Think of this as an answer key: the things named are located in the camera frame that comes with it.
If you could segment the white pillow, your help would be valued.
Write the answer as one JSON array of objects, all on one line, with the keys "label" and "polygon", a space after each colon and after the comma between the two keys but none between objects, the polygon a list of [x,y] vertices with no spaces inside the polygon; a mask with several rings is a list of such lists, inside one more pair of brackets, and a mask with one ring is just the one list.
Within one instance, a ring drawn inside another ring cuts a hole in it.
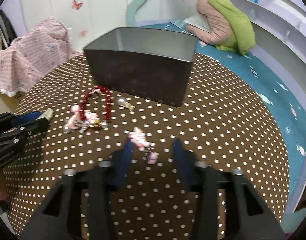
[{"label": "white pillow", "polygon": [[209,23],[207,21],[207,18],[203,15],[194,15],[194,16],[190,16],[188,18],[186,18],[183,21],[186,25],[192,25],[198,29],[201,29],[203,31],[206,32],[210,32],[210,27],[209,27]]}]

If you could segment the teal candy print mattress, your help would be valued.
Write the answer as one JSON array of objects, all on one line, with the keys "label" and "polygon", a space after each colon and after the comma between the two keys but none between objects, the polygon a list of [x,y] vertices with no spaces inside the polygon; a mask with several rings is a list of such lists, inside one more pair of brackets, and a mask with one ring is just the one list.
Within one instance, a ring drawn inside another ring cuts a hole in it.
[{"label": "teal candy print mattress", "polygon": [[276,214],[287,207],[306,155],[306,112],[257,57],[198,44],[181,107],[138,102],[141,128],[159,154],[135,174],[139,199],[159,212],[192,212],[174,166],[173,139],[220,171],[243,170]]}]

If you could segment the pink checked cloth cover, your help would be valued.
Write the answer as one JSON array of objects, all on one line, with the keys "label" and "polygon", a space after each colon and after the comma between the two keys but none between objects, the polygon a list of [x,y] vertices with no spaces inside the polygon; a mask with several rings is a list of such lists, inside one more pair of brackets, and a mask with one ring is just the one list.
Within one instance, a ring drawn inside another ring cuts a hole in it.
[{"label": "pink checked cloth cover", "polygon": [[9,97],[28,92],[76,53],[71,47],[70,30],[64,24],[52,17],[39,22],[0,51],[0,92]]}]

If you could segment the lilac wall shelf unit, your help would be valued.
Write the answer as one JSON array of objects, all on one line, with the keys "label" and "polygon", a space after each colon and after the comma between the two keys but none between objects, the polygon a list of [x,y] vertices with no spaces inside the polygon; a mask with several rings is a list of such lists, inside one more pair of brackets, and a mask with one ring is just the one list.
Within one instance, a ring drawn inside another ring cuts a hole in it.
[{"label": "lilac wall shelf unit", "polygon": [[290,48],[306,65],[306,7],[302,0],[231,0],[265,29]]}]

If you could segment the pink and green folded quilt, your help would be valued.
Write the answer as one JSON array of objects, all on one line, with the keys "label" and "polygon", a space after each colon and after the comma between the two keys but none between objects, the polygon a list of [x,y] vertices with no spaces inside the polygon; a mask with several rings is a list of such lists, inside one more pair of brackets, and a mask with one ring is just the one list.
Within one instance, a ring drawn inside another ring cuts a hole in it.
[{"label": "pink and green folded quilt", "polygon": [[207,20],[209,31],[192,24],[187,24],[186,29],[201,41],[242,56],[256,45],[256,35],[248,16],[230,0],[198,0],[196,9]]}]

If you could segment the teal bunk bed frame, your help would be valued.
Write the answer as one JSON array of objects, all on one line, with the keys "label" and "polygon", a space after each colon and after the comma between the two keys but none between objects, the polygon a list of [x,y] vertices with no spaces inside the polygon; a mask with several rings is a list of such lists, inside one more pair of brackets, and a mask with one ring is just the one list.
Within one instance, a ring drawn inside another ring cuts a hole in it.
[{"label": "teal bunk bed frame", "polygon": [[161,0],[126,0],[127,27],[154,24],[161,20]]}]

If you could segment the grey metal tin box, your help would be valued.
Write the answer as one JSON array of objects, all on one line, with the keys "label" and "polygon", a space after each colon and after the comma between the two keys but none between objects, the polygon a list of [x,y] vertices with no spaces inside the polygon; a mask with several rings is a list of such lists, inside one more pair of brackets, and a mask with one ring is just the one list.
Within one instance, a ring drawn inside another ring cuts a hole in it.
[{"label": "grey metal tin box", "polygon": [[181,107],[197,38],[164,29],[120,27],[83,49],[97,85]]}]

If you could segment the pearl earring gold clasp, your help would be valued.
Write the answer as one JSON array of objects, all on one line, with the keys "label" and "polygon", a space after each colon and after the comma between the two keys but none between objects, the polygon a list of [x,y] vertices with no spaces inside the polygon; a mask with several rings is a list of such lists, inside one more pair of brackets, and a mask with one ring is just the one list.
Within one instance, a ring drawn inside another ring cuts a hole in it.
[{"label": "pearl earring gold clasp", "polygon": [[135,110],[135,106],[128,102],[125,98],[118,98],[117,104],[120,107],[127,108],[130,112],[133,112]]}]

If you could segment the brown polka dot tablecloth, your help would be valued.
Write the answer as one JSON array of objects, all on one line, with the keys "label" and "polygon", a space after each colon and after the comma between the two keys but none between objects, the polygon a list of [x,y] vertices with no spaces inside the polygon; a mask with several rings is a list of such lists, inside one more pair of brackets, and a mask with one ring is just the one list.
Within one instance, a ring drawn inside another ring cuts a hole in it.
[{"label": "brown polka dot tablecloth", "polygon": [[65,133],[71,106],[93,88],[86,58],[58,66],[24,96],[17,114],[54,111],[44,134],[28,139],[24,154],[4,169],[8,218],[20,235],[40,202],[66,168],[89,170],[122,148],[128,134],[142,129],[158,153],[149,165],[135,151],[126,184],[112,194],[119,239],[188,239],[198,194],[187,192],[171,153],[174,139],[221,171],[242,170],[279,223],[289,195],[289,163],[280,129],[260,96],[211,57],[195,54],[181,107],[111,92],[106,129]]}]

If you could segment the hanging clothes in wardrobe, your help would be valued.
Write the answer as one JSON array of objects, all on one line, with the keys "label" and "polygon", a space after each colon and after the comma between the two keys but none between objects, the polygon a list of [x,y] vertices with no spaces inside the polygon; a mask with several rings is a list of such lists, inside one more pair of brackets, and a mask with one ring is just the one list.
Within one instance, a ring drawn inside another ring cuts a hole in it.
[{"label": "hanging clothes in wardrobe", "polygon": [[3,10],[0,10],[0,51],[9,48],[17,34]]}]

